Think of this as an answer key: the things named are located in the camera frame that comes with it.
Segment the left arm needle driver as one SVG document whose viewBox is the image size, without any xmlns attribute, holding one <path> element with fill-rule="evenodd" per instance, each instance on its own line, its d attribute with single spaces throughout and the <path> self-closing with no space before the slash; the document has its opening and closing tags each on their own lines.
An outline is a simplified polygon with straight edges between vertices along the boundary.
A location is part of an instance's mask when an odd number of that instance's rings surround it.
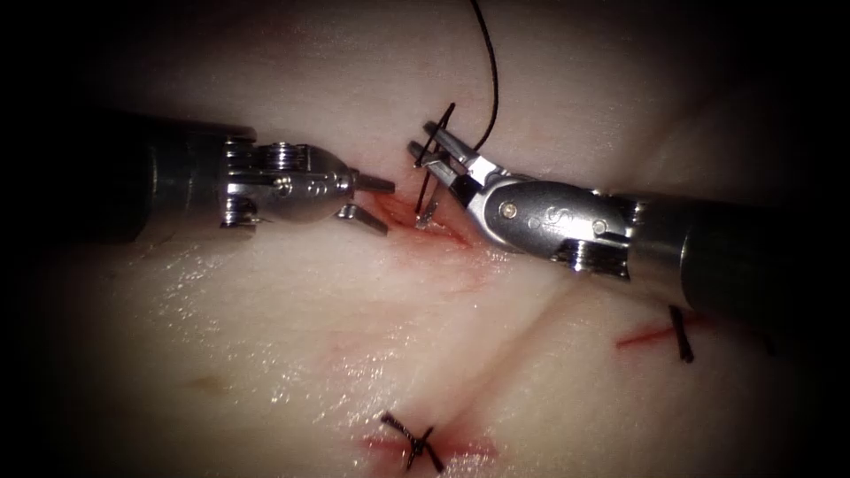
<svg viewBox="0 0 850 478">
<path fill-rule="evenodd" d="M 354 196 L 357 170 L 313 145 L 230 141 L 223 160 L 223 227 L 313 223 Z"/>
</svg>

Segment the left arm needle driver jaw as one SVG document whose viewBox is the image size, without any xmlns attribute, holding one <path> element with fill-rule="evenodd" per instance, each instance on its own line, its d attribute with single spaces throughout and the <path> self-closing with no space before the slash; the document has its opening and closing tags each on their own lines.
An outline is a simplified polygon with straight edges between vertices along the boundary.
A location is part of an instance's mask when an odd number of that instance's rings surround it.
<svg viewBox="0 0 850 478">
<path fill-rule="evenodd" d="M 385 222 L 356 204 L 343 205 L 336 212 L 336 218 L 364 227 L 372 233 L 380 236 L 386 236 L 389 232 L 389 227 Z"/>
<path fill-rule="evenodd" d="M 396 184 L 393 181 L 362 173 L 359 170 L 352 171 L 352 179 L 356 191 L 394 194 L 396 190 Z"/>
</svg>

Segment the right arm needle driver jaw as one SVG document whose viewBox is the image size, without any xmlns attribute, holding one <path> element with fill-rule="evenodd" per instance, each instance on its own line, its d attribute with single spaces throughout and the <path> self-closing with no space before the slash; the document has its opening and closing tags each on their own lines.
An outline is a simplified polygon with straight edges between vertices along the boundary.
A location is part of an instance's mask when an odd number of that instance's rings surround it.
<svg viewBox="0 0 850 478">
<path fill-rule="evenodd" d="M 473 178 L 481 183 L 481 189 L 510 176 L 504 167 L 489 161 L 437 123 L 428 121 L 423 125 L 423 129 L 443 152 L 460 164 L 461 171 L 469 171 Z"/>
<path fill-rule="evenodd" d="M 410 142 L 408 152 L 415 159 L 415 167 L 424 168 L 445 186 L 460 205 L 470 205 L 481 191 L 481 183 L 469 171 L 461 171 L 450 164 L 447 153 L 427 151 L 423 145 Z"/>
</svg>

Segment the right arm needle driver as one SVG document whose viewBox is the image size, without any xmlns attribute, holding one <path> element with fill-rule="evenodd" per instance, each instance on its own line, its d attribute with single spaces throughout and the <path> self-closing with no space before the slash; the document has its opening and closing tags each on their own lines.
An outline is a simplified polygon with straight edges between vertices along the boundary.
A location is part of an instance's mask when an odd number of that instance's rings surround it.
<svg viewBox="0 0 850 478">
<path fill-rule="evenodd" d="M 470 197 L 467 212 L 503 251 L 576 272 L 628 280 L 638 202 L 557 181 L 502 178 Z"/>
</svg>

